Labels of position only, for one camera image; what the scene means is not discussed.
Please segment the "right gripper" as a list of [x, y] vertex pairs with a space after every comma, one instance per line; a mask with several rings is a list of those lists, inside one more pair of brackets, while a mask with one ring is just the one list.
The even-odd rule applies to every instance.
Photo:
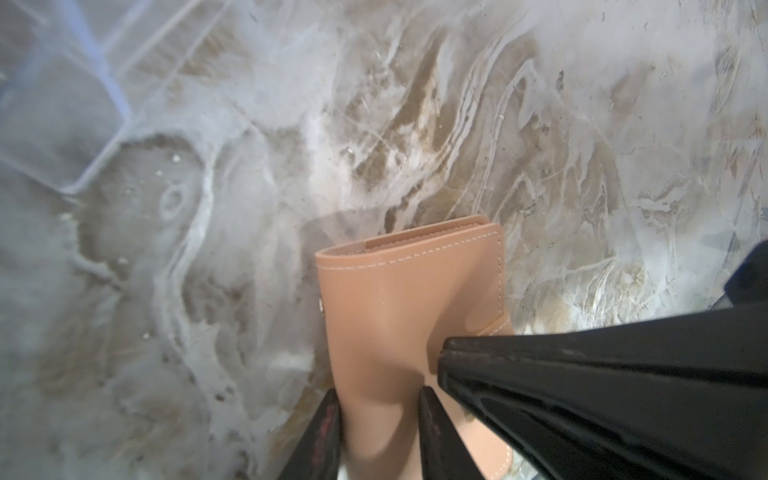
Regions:
[[711, 309], [728, 309], [739, 305], [767, 301], [767, 250], [764, 240], [745, 258], [724, 286], [724, 294]]

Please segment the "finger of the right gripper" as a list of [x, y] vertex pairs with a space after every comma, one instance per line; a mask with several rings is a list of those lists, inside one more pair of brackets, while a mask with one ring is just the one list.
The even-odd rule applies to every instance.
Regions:
[[440, 387], [548, 479], [763, 479], [767, 306], [452, 338]]

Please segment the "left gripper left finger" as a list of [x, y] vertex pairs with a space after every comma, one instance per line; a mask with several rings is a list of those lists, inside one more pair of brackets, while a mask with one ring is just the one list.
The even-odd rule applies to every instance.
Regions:
[[342, 456], [341, 405], [335, 389], [326, 392], [279, 480], [336, 480]]

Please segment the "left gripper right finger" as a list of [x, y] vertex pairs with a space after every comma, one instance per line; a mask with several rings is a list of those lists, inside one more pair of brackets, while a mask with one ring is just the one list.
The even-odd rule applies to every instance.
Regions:
[[418, 397], [421, 470], [424, 480], [482, 480], [483, 475], [434, 389]]

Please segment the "pink leather card holder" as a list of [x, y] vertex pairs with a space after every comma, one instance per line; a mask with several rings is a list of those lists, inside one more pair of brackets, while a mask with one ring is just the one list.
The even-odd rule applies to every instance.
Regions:
[[504, 232], [482, 215], [315, 256], [344, 459], [352, 479], [422, 475], [417, 402], [450, 337], [513, 331]]

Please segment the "clear acrylic card stand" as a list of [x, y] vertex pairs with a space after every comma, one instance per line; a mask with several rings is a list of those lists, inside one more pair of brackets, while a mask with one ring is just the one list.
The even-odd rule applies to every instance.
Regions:
[[82, 189], [229, 5], [2, 2], [2, 163]]

